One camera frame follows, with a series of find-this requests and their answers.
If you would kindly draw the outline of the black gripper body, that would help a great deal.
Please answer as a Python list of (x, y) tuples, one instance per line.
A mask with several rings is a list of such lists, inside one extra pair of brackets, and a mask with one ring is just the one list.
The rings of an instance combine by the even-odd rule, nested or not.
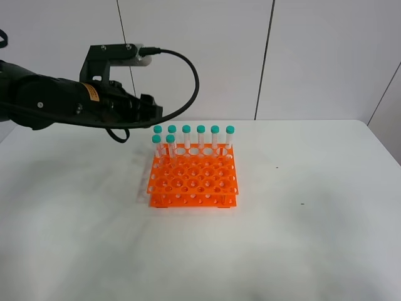
[(87, 96), (81, 101), (80, 125), (136, 124), (140, 122), (140, 100), (120, 82), (82, 82)]

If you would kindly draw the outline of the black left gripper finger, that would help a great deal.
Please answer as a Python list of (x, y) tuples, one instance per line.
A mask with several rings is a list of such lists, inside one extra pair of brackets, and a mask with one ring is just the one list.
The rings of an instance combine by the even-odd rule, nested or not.
[(149, 122), (162, 118), (163, 107), (156, 104), (153, 96), (141, 94), (131, 99), (131, 115), (134, 122)]

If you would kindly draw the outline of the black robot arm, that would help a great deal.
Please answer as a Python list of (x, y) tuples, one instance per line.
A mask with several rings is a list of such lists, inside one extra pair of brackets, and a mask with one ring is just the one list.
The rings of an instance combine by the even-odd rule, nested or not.
[(150, 95), (134, 97), (116, 81), (76, 82), (2, 61), (1, 116), (34, 130), (53, 123), (133, 129), (161, 119), (162, 107)]

